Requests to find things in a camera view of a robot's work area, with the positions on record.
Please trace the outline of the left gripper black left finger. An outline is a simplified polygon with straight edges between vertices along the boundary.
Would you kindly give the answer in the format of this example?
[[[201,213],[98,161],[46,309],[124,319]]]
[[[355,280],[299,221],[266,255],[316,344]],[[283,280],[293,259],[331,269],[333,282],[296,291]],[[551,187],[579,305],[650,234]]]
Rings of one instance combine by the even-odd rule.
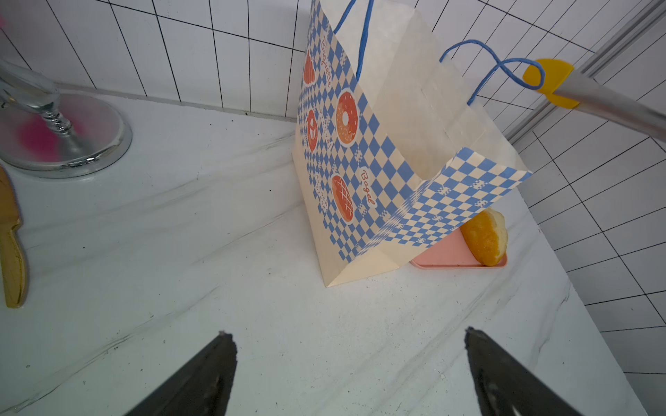
[[[238,349],[231,334],[219,333],[161,384],[130,415],[224,415],[232,393]]]

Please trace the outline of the yellow steel bread tongs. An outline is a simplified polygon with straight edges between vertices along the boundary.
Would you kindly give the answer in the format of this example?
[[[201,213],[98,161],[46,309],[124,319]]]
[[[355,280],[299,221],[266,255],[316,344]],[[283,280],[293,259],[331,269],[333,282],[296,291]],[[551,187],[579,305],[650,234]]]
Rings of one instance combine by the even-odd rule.
[[[568,62],[539,59],[537,64],[526,69],[522,80],[551,104],[592,114],[665,141],[665,114],[597,83]]]

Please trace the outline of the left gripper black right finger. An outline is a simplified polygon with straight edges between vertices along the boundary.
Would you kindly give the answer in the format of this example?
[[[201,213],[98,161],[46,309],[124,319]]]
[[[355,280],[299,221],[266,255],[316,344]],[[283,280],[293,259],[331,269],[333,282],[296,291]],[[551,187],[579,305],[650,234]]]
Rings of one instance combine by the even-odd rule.
[[[465,347],[482,415],[580,416],[485,332],[467,328]]]

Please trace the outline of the large oval bread loaf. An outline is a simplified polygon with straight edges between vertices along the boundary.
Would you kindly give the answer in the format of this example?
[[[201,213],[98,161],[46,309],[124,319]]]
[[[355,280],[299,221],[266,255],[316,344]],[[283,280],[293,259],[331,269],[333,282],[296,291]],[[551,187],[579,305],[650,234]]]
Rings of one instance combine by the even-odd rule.
[[[468,249],[481,265],[496,266],[506,255],[508,231],[505,218],[498,211],[487,208],[460,230]]]

